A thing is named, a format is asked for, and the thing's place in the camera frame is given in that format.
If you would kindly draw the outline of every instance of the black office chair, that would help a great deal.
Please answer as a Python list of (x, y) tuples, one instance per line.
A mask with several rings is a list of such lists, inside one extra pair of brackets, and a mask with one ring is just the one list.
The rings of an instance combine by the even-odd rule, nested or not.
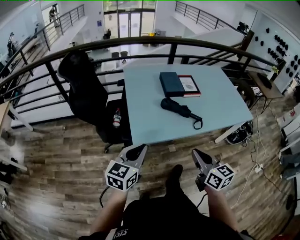
[[(109, 101), (108, 93), (97, 78), (93, 64), (85, 52), (73, 51), (64, 57), (58, 75), (70, 83), (69, 105), (79, 119), (96, 126), (104, 152), (113, 144), (132, 145), (126, 98)], [(113, 126), (113, 116), (120, 108), (120, 127)]]
[(121, 57), (127, 57), (128, 56), (128, 52), (127, 51), (122, 51), (120, 52)]
[(112, 58), (118, 58), (120, 54), (118, 52), (112, 52)]

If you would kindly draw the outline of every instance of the red bottle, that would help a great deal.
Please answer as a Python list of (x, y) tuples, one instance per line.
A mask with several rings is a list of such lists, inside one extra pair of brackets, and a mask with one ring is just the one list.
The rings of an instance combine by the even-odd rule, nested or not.
[(121, 112), (120, 112), (120, 108), (117, 108), (116, 113), (113, 116), (113, 123), (112, 125), (115, 128), (118, 128), (120, 126), (120, 121), (121, 121)]

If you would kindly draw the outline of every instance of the hand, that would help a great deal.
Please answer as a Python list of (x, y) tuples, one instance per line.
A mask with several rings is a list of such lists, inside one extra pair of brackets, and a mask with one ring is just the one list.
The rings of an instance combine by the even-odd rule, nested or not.
[(211, 196), (220, 197), (224, 195), (222, 192), (217, 191), (208, 185), (205, 185), (204, 190), (207, 192), (208, 195)]
[(127, 199), (128, 192), (129, 192), (129, 190), (126, 192), (123, 192), (121, 190), (114, 189), (110, 200), (114, 201), (114, 202), (122, 202)]

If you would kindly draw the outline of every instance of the table leg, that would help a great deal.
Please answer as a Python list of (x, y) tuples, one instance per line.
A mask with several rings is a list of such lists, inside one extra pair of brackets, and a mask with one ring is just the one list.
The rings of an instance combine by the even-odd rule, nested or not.
[(3, 156), (3, 155), (1, 155), (1, 154), (0, 154), (0, 160), (5, 161), (5, 162), (7, 162), (7, 163), (9, 163), (9, 164), (11, 164), (11, 165), (13, 165), (13, 166), (15, 166), (15, 167), (18, 167), (18, 168), (20, 168), (20, 169), (22, 169), (22, 170), (24, 170), (24, 171), (27, 171), (27, 170), (28, 170), (27, 167), (25, 167), (25, 166), (23, 166), (23, 165), (21, 165), (21, 164), (18, 164), (18, 163), (13, 162), (13, 161), (10, 160), (9, 158), (7, 158), (7, 157), (5, 157), (5, 156)]
[(260, 97), (257, 97), (256, 102), (252, 105), (252, 107), (251, 107), (249, 110), (251, 110), (251, 109), (257, 104), (257, 102), (259, 101), (259, 98), (260, 98)]
[(225, 139), (227, 136), (229, 136), (231, 133), (233, 133), (236, 129), (238, 129), (240, 126), (242, 126), (245, 122), (242, 123), (238, 123), (233, 125), (230, 129), (228, 129), (226, 132), (224, 132), (220, 137), (218, 137), (215, 140), (215, 143), (219, 143), (220, 141), (222, 141), (223, 139)]
[(267, 103), (267, 99), (265, 98), (265, 101), (264, 101), (264, 105), (263, 105), (263, 108), (262, 108), (262, 113), (268, 108), (268, 106), (270, 105), (270, 103), (272, 102), (273, 99), (271, 99), (271, 101), (268, 103), (268, 105), (266, 106), (266, 103)]
[(12, 107), (12, 105), (9, 105), (9, 110), (11, 111), (11, 113), (19, 120), (22, 122), (22, 124), (24, 124), (30, 131), (33, 131), (33, 127), (26, 122), (26, 120)]

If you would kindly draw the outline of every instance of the wooden floor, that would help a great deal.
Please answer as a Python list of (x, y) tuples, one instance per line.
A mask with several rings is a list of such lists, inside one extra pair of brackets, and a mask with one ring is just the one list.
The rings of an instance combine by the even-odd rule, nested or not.
[[(291, 109), (295, 102), (291, 98), (273, 100), (270, 107), (258, 117), (262, 143), (266, 149), (263, 166), (265, 174), (283, 193), (280, 193), (262, 173), (251, 173), (248, 184), (233, 211), (240, 230), (259, 240), (271, 239), (277, 234), (291, 215), (285, 209), (286, 194), (293, 193), (293, 182), (279, 178), (282, 171), (277, 153), (280, 149), (281, 133), (276, 117)], [(261, 112), (263, 101), (259, 101)], [(256, 117), (256, 106), (252, 109)], [(257, 142), (257, 123), (254, 118), (252, 140)], [(1, 182), (9, 190), (9, 199), (15, 217), (0, 210), (15, 239), (65, 240), (77, 239), (89, 233), (90, 224), (100, 208), (99, 196), (105, 188), (104, 171), (109, 161), (121, 150), (121, 145), (103, 153), (104, 143), (94, 127), (78, 119), (53, 121), (34, 126), (36, 132), (20, 128), (15, 130), (15, 143), (11, 147), (0, 144), (0, 153), (16, 157), (28, 166), (28, 172), (18, 172), (11, 185)], [(254, 144), (247, 147), (228, 145), (225, 141), (215, 144), (213, 140), (222, 131), (156, 144), (148, 149), (142, 178), (130, 191), (129, 201), (151, 190), (152, 196), (163, 195), (164, 182), (169, 170), (182, 164), (184, 172), (181, 186), (187, 195), (198, 192), (195, 178), (198, 174), (191, 150), (198, 148), (216, 155), (229, 163), (236, 171), (233, 183), (225, 193), (233, 206), (243, 189), (254, 163), (250, 152)], [(264, 152), (259, 146), (257, 161)]]

